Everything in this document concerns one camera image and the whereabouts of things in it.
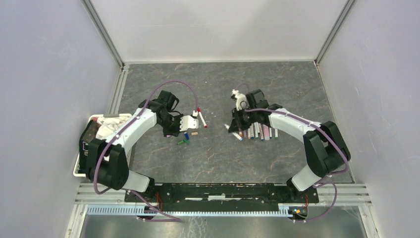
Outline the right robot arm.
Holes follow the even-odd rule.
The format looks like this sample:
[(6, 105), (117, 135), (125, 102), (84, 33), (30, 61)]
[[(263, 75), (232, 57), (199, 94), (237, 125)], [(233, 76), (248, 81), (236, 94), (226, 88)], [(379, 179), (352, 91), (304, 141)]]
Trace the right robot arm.
[(302, 142), (306, 165), (287, 181), (286, 196), (290, 201), (301, 201), (306, 190), (320, 184), (325, 177), (348, 171), (351, 154), (334, 122), (308, 120), (279, 104), (269, 104), (260, 89), (247, 94), (234, 89), (231, 98), (235, 100), (235, 108), (228, 129), (230, 133), (247, 130), (259, 123)]

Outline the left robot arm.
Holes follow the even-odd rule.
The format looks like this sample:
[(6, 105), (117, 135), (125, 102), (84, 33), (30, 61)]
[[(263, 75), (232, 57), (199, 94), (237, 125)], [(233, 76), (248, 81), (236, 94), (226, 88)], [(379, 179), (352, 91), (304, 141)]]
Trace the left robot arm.
[(86, 177), (114, 190), (137, 191), (142, 201), (152, 201), (156, 195), (154, 179), (129, 170), (127, 152), (157, 124), (165, 137), (178, 136), (183, 115), (172, 115), (178, 103), (175, 95), (162, 90), (156, 99), (143, 101), (135, 114), (109, 138), (89, 142), (87, 158), (81, 167)]

